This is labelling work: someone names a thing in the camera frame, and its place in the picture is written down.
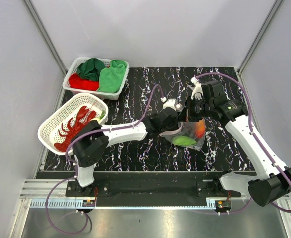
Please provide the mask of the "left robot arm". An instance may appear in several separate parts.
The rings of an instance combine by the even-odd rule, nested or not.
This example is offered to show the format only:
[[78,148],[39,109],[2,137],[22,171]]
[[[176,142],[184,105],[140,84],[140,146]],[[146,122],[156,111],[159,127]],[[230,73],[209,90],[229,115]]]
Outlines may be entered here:
[[76,190],[82,196],[89,196],[94,190],[94,168],[106,148],[129,141],[142,141],[178,126],[178,113],[167,107],[161,112],[141,120],[119,125],[88,123],[71,141],[70,147],[77,162]]

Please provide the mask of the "clear zip top bag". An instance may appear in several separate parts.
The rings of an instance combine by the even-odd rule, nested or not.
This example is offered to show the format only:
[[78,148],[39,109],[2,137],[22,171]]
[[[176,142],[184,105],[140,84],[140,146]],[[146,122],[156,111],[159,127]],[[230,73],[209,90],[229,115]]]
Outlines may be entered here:
[[205,133],[205,120],[202,119],[199,122],[179,122],[177,130],[166,131],[159,136],[175,146],[200,151],[204,144]]

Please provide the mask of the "white radish toy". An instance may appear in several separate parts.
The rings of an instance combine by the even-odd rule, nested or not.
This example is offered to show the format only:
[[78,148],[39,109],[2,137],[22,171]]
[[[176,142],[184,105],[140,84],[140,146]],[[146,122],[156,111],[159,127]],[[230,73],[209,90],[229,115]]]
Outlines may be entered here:
[[102,111],[101,115],[99,117],[94,117],[92,120],[97,121],[99,124],[101,124],[101,121],[103,120],[105,116],[105,111]]

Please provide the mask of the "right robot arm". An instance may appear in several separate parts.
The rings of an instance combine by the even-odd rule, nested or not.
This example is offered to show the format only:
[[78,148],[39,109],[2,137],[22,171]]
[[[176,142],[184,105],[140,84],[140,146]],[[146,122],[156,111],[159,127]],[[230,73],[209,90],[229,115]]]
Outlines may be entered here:
[[291,192],[291,167],[287,166],[254,128],[249,106],[229,100],[220,81],[200,83],[191,79],[194,87],[186,100],[179,120],[198,122],[205,117],[218,121],[239,143],[255,169],[255,176],[234,172],[223,174],[212,184],[216,196],[230,190],[249,195],[259,206],[266,206]]

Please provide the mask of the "red lobster toy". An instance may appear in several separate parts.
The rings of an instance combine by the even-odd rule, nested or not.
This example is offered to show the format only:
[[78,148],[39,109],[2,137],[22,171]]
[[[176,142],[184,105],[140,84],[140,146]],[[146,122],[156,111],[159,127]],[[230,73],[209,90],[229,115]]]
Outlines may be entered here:
[[63,142],[54,143],[54,147],[60,151],[65,152],[72,139],[96,116],[96,111],[92,110],[87,106],[82,106],[75,116],[75,121],[72,125],[74,117],[71,117],[67,122],[67,129],[64,129],[63,123],[61,128],[58,129],[58,134],[60,137],[63,137]]

